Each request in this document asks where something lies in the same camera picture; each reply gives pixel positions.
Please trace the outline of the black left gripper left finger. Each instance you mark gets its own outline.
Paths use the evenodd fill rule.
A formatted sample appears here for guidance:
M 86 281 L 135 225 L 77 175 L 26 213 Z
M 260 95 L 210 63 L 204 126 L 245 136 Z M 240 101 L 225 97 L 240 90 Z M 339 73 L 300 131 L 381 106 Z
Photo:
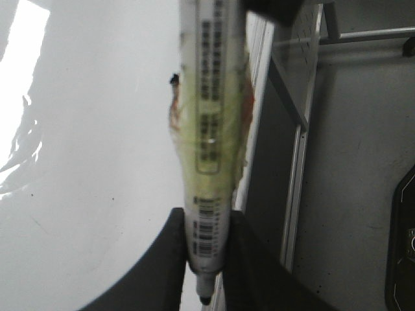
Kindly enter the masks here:
M 185 275 L 184 210 L 171 210 L 145 254 L 82 310 L 179 310 Z

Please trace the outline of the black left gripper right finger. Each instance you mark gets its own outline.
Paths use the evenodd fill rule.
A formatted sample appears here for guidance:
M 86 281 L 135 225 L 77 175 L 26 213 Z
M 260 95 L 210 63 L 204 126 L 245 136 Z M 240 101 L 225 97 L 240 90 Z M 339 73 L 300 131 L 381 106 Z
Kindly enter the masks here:
M 293 277 L 232 211 L 223 286 L 227 310 L 334 310 Z

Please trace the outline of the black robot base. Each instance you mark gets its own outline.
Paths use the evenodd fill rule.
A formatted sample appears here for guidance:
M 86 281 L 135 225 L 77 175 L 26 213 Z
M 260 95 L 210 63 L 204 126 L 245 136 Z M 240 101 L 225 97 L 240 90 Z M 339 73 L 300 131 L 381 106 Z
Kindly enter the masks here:
M 385 303 L 414 310 L 414 168 L 398 183 L 391 208 Z

